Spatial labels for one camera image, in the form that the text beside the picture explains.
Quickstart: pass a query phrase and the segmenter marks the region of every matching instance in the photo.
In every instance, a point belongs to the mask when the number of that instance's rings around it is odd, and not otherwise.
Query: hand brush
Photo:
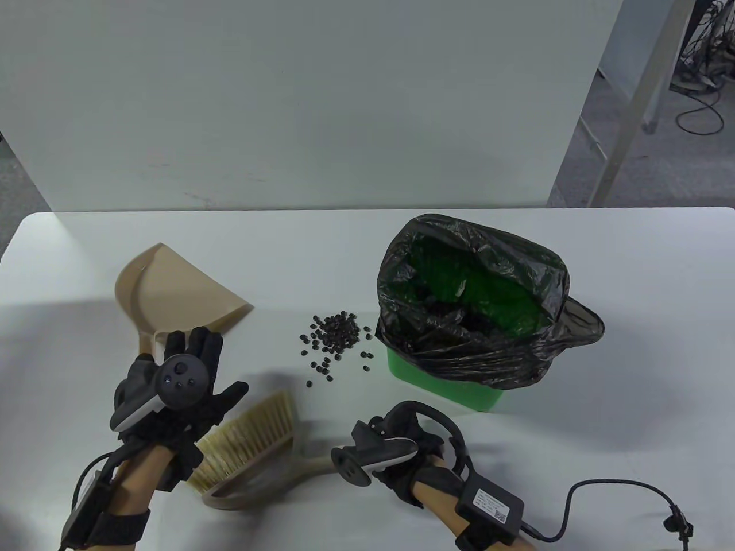
[[[233,511],[260,507],[318,475],[331,457],[305,458],[293,399],[281,391],[197,442],[204,460],[188,483],[205,505]]]

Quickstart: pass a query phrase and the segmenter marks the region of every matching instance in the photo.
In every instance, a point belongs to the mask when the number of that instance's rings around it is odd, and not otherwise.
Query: dustpan
[[[139,352],[149,354],[173,331],[204,326],[223,333],[253,309],[163,243],[125,266],[115,298],[137,328]]]

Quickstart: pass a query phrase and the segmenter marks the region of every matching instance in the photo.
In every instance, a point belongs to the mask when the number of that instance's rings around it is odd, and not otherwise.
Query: gray carpet floor
[[[5,140],[0,142],[0,256],[18,224],[33,212],[48,211],[31,179]]]
[[[696,106],[692,99],[667,93],[658,131],[636,136],[607,206],[735,206],[735,84],[725,86],[716,106],[725,119],[725,129],[719,134],[693,136],[676,127],[674,117]],[[607,83],[595,77],[582,113],[606,151],[614,142],[621,107]],[[696,113],[681,122],[699,132],[718,124],[710,112]],[[585,206],[601,168],[601,159],[577,128],[548,206]],[[24,217],[48,210],[10,148],[0,142],[0,255]]]

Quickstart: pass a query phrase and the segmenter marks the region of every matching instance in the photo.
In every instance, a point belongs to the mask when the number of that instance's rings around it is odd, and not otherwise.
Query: hand
[[[161,444],[176,453],[159,485],[159,489],[165,491],[173,489],[180,480],[189,478],[202,460],[202,454],[194,442],[209,432],[213,425],[219,425],[224,415],[248,392],[248,384],[238,381],[219,395],[213,394],[222,351],[222,336],[219,333],[197,327],[189,337],[189,348],[185,346],[184,333],[174,331],[166,339],[164,358],[185,353],[202,361],[209,373],[209,387],[202,399],[182,410],[164,408],[157,413],[150,413],[119,436],[123,442],[139,439]],[[141,379],[149,382],[158,368],[150,354],[138,356],[128,371],[128,377],[115,390],[115,408],[124,403],[126,390],[140,384]]]
[[[374,426],[382,420],[381,417],[374,417],[370,420],[370,426]],[[392,432],[392,434],[385,434],[384,437],[402,436],[410,438],[418,445],[418,453],[410,461],[388,467],[373,474],[375,478],[389,489],[392,489],[398,499],[416,507],[423,507],[412,492],[414,477],[420,469],[430,465],[437,458],[442,458],[444,440],[436,434],[423,430],[418,424],[416,413],[413,412],[406,412],[404,417],[397,419]]]

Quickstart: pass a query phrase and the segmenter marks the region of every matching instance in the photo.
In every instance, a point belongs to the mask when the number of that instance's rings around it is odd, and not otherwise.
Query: black garbage bag
[[[568,293],[567,267],[547,248],[422,215],[383,258],[376,336],[435,377],[516,389],[540,381],[563,350],[603,336],[599,316]]]

